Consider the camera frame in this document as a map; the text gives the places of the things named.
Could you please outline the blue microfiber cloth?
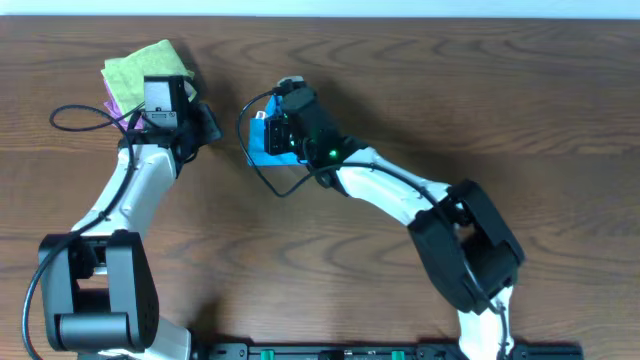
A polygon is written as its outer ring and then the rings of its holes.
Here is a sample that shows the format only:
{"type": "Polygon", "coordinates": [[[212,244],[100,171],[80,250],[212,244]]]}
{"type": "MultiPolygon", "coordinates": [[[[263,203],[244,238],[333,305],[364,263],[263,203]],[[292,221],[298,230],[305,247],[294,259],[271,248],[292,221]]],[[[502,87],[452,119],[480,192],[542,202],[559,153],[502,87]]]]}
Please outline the blue microfiber cloth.
{"type": "Polygon", "coordinates": [[[266,119],[279,111],[281,96],[271,96],[263,110],[258,111],[249,124],[248,153],[258,167],[302,166],[294,153],[270,155],[265,150],[266,119]]]}

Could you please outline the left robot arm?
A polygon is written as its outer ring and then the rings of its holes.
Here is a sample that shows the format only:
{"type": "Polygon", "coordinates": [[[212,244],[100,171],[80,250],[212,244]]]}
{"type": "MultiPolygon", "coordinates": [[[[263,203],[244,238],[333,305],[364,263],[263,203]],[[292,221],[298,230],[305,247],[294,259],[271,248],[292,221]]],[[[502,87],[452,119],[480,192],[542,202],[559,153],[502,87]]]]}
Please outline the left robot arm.
{"type": "Polygon", "coordinates": [[[82,359],[189,359],[188,329],[160,315],[143,239],[157,207],[199,149],[221,139],[188,77],[152,75],[123,119],[116,168],[66,234],[48,234],[27,293],[42,293],[46,336],[82,359]]]}

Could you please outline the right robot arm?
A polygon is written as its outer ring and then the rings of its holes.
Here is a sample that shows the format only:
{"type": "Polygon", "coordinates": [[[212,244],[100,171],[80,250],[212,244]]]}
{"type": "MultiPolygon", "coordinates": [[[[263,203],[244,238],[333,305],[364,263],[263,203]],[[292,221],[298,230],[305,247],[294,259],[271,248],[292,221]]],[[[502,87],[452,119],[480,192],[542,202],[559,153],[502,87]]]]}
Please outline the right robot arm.
{"type": "Polygon", "coordinates": [[[264,150],[291,153],[322,187],[379,208],[409,233],[433,286],[458,312],[469,359],[506,359],[514,348],[509,301],[524,251],[481,186],[421,178],[347,136],[302,77],[271,91],[264,150]]]}

